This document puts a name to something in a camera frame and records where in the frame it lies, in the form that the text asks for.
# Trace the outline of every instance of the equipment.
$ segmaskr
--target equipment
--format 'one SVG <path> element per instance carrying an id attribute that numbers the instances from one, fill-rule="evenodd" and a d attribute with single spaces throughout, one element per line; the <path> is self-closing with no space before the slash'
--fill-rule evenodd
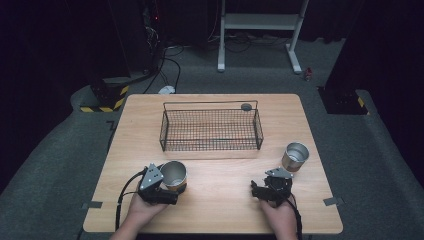
<path id="1" fill-rule="evenodd" d="M 291 193 L 293 174 L 281 167 L 268 170 L 265 174 L 268 175 L 268 177 L 264 179 L 265 186 L 267 187 L 258 187 L 258 184 L 253 180 L 251 181 L 252 196 L 258 199 L 275 202 L 276 207 L 279 207 L 287 201 L 296 216 L 297 239 L 302 240 L 302 219 L 297 210 L 296 200 Z M 293 196 L 294 204 L 288 200 L 290 196 Z"/>
<path id="2" fill-rule="evenodd" d="M 164 176 L 159 169 L 153 163 L 150 163 L 149 168 L 145 168 L 145 171 L 146 173 L 137 187 L 138 195 L 148 203 L 175 205 L 179 192 L 165 190 L 160 187 Z"/>

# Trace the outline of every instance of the gray carpet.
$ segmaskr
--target gray carpet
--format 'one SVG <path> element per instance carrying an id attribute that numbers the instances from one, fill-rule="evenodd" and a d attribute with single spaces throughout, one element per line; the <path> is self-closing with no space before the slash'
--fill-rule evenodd
<path id="1" fill-rule="evenodd" d="M 167 57 L 181 66 L 178 93 L 295 93 L 300 96 L 338 207 L 344 230 L 312 239 L 424 239 L 424 191 L 390 138 L 368 92 L 358 90 L 369 115 L 329 115 L 317 91 L 324 86 L 343 42 L 298 42 L 302 68 L 313 78 L 293 74 L 283 45 L 228 44 L 226 71 L 216 71 L 217 50 L 173 48 Z M 174 85 L 178 68 L 165 61 L 163 73 Z M 149 80 L 130 86 L 143 93 Z M 165 86 L 159 76 L 147 93 Z M 121 111 L 82 113 L 90 90 L 70 99 L 74 112 L 34 149 L 0 197 L 0 239 L 107 239 L 82 225 L 107 156 L 111 126 Z M 141 239 L 248 239 L 224 235 L 145 235 Z M 273 236 L 250 236 L 273 239 Z"/>

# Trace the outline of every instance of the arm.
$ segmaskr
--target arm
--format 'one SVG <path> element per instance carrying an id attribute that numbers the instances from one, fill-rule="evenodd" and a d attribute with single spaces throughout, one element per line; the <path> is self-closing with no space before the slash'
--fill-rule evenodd
<path id="1" fill-rule="evenodd" d="M 278 240 L 297 239 L 296 216 L 288 202 L 274 208 L 267 201 L 260 200 L 260 205 Z"/>
<path id="2" fill-rule="evenodd" d="M 110 239 L 136 239 L 140 229 L 167 206 L 167 204 L 150 205 L 144 202 L 137 194 L 133 194 L 127 217 Z"/>

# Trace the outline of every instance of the black curtain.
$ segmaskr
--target black curtain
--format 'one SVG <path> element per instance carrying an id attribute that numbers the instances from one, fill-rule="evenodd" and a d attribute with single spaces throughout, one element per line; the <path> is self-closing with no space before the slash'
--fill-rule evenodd
<path id="1" fill-rule="evenodd" d="M 64 9 L 64 1 L 53 0 L 0 4 L 0 191 L 87 85 L 72 58 Z"/>
<path id="2" fill-rule="evenodd" d="M 370 92 L 393 141 L 422 185 L 423 22 L 423 1 L 364 0 L 325 85 L 338 94 L 356 89 Z"/>

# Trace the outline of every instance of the yellow and black hazard tape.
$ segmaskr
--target yellow and black hazard tape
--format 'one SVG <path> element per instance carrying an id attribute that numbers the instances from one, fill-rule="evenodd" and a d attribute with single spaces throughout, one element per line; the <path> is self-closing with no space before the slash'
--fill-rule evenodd
<path id="1" fill-rule="evenodd" d="M 129 86 L 122 88 L 117 101 L 111 106 L 80 106 L 82 112 L 115 112 L 118 111 L 124 103 L 125 95 Z"/>
<path id="2" fill-rule="evenodd" d="M 358 96 L 358 103 L 359 103 L 359 106 L 361 107 L 361 110 L 365 113 L 366 112 L 366 115 L 369 115 L 370 114 L 370 112 L 367 110 L 367 108 L 365 107 L 365 102 L 364 102 L 364 100 L 362 100 L 362 98 L 361 97 L 359 97 Z"/>

